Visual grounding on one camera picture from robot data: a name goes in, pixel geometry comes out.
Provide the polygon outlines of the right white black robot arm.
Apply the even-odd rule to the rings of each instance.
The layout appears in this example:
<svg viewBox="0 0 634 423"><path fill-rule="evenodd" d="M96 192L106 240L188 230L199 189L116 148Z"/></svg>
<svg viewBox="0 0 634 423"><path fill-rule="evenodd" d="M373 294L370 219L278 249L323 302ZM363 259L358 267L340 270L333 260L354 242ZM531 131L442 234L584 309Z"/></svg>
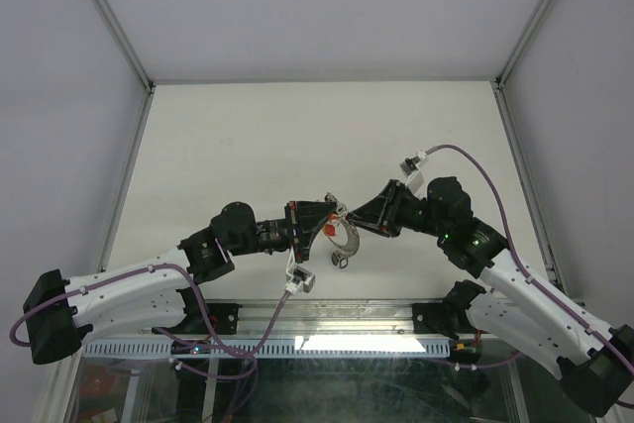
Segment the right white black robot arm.
<svg viewBox="0 0 634 423"><path fill-rule="evenodd" d="M407 229L436 238L448 261L470 275L445 297L446 325L472 325L503 340L547 370L587 414L605 416L632 384L632 327L610 325L533 273L509 239L474 215L455 177L432 180L423 198L392 180L348 219L384 237Z"/></svg>

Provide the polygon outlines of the metal keyring holder with rings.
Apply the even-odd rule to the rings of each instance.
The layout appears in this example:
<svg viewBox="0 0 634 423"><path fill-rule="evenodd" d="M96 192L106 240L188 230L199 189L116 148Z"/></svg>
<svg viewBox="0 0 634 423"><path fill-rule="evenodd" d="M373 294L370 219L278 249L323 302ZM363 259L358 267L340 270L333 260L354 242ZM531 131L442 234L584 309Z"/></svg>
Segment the metal keyring holder with rings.
<svg viewBox="0 0 634 423"><path fill-rule="evenodd" d="M333 214L326 223L331 223L337 227L337 235L335 237L327 237L323 233L334 247L331 255L333 253L339 253L341 255L348 256L350 260L350 258L353 257L360 249L361 239L359 232L356 226L347 220L349 210L343 202L338 200L331 192L326 193L324 200L326 202L332 201L338 204L336 213Z"/></svg>

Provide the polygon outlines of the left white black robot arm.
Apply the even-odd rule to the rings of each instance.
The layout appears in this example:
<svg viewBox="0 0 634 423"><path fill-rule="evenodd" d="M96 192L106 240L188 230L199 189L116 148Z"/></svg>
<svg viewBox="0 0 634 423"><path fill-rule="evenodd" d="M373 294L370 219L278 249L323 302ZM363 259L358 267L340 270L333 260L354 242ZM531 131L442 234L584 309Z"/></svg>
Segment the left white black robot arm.
<svg viewBox="0 0 634 423"><path fill-rule="evenodd" d="M61 361L96 339L145 328L196 332L212 324L200 284L235 268L235 257L287 253L281 299L309 292L303 267L322 229L341 216L335 201L290 201L279 219L259 221L252 207L232 202L209 225L152 259L111 271L63 277L42 274L10 331L36 365Z"/></svg>

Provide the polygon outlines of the red key tag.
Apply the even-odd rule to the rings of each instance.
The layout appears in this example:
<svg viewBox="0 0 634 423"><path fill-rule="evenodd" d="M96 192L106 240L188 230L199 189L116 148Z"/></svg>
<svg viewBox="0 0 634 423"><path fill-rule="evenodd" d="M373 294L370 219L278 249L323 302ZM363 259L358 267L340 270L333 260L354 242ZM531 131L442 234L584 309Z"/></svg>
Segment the red key tag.
<svg viewBox="0 0 634 423"><path fill-rule="evenodd" d="M323 227L323 233L327 237L335 237L337 235L337 227L331 223L328 223Z"/></svg>

